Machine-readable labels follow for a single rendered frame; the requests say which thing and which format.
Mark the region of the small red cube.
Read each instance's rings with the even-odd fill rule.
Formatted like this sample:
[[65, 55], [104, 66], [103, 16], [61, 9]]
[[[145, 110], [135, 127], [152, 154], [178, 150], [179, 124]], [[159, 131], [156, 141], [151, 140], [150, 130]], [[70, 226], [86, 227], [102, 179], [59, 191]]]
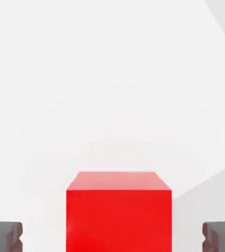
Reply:
[[172, 252], [172, 191], [154, 172], [80, 172], [66, 191], [66, 252]]

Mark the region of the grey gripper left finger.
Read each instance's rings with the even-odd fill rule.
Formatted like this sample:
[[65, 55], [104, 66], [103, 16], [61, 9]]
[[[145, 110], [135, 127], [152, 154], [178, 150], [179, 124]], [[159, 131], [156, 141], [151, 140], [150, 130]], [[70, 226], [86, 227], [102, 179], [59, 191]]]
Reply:
[[21, 222], [0, 221], [0, 252], [23, 252], [22, 234]]

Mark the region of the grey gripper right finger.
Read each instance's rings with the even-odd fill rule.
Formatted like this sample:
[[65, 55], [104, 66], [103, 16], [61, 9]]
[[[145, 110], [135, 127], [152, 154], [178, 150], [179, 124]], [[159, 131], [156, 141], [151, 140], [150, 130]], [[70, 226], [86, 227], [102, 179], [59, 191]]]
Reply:
[[204, 222], [202, 252], [225, 252], [225, 221]]

